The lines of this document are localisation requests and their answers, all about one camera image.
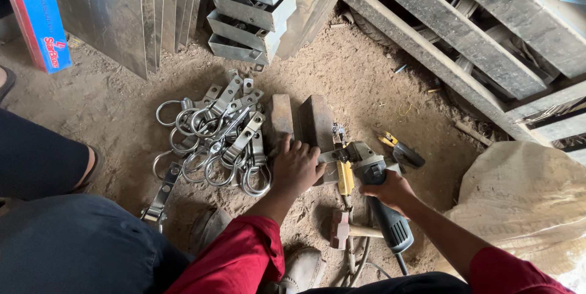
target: jeans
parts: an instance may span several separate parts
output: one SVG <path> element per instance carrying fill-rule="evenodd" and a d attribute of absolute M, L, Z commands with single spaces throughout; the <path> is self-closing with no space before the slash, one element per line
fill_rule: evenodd
<path fill-rule="evenodd" d="M 87 162 L 84 144 L 0 109 L 0 197 L 28 200 L 0 216 L 2 293 L 160 293 L 190 263 L 190 256 L 113 201 L 67 195 Z M 428 292 L 469 289 L 432 272 L 306 293 Z"/>

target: dust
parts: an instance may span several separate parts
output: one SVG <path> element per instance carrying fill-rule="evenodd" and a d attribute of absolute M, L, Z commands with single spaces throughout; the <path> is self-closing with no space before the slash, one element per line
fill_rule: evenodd
<path fill-rule="evenodd" d="M 379 131 L 389 131 L 427 161 L 420 170 L 408 169 L 404 175 L 415 193 L 439 211 L 450 209 L 458 200 L 462 176 L 479 155 L 477 142 L 452 122 L 472 120 L 446 103 L 442 91 L 427 92 L 437 88 L 434 75 L 405 51 L 382 47 L 354 26 L 329 28 L 328 24 L 295 57 L 275 59 L 262 73 L 251 72 L 251 64 L 213 56 L 202 37 L 175 55 L 164 52 L 160 71 L 148 81 L 88 45 L 71 50 L 74 66 L 47 75 L 33 68 L 19 38 L 0 46 L 0 64 L 18 75 L 2 106 L 100 149 L 106 166 L 90 192 L 139 215 L 159 187 L 151 175 L 152 160 L 169 150 L 170 129 L 155 119 L 158 105 L 186 96 L 201 100 L 210 84 L 227 85 L 227 69 L 238 68 L 249 72 L 255 86 L 265 91 L 265 103 L 274 93 L 286 93 L 296 110 L 309 95 L 326 95 L 348 140 L 364 140 L 377 153 L 389 153 L 377 140 Z M 407 68 L 393 73 L 402 64 Z M 159 173 L 171 160 L 160 161 Z M 352 200 L 356 223 L 365 225 L 365 200 L 357 191 Z M 202 208 L 217 205 L 237 216 L 255 201 L 239 187 L 215 188 L 181 180 L 167 203 L 165 235 L 180 249 L 187 249 L 190 228 Z M 327 268 L 322 286 L 339 283 L 346 273 L 344 252 L 329 248 L 328 241 L 332 209 L 342 207 L 336 187 L 313 187 L 296 200 L 281 228 L 287 254 L 302 246 L 324 253 Z M 415 243 L 404 253 L 407 268 L 411 274 L 432 270 L 437 252 L 417 226 L 411 227 Z M 355 245 L 359 260 L 364 238 Z M 384 240 L 373 239 L 370 252 L 369 260 L 391 276 L 401 275 Z M 382 277 L 375 268 L 366 267 L 359 285 Z"/>

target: red shirt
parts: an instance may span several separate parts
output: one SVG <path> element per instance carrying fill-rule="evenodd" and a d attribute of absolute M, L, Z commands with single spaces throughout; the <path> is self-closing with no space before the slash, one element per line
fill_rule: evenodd
<path fill-rule="evenodd" d="M 279 281 L 285 260 L 277 223 L 238 216 L 171 285 L 166 293 L 254 294 L 261 281 Z M 474 294 L 570 294 L 531 262 L 499 248 L 484 248 L 470 264 Z"/>

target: shoe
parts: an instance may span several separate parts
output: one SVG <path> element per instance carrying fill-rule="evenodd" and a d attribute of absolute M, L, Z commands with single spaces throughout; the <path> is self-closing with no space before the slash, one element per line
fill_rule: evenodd
<path fill-rule="evenodd" d="M 83 182 L 81 182 L 77 189 L 71 191 L 70 194 L 85 193 L 90 184 L 92 184 L 101 174 L 102 168 L 104 168 L 104 155 L 97 148 L 89 145 L 88 147 L 94 152 L 94 165 L 83 179 Z"/>
<path fill-rule="evenodd" d="M 12 87 L 14 87 L 14 83 L 16 82 L 16 74 L 2 65 L 0 65 L 0 68 L 6 72 L 6 82 L 4 82 L 4 84 L 0 87 L 0 102 L 2 102 L 2 99 L 4 99 L 6 94 L 8 94 Z"/>
<path fill-rule="evenodd" d="M 293 294 L 319 287 L 326 265 L 319 249 L 301 248 L 285 261 L 285 275 L 278 283 L 278 292 Z"/>
<path fill-rule="evenodd" d="M 194 222 L 187 252 L 197 256 L 226 229 L 232 217 L 222 208 L 205 210 Z"/>

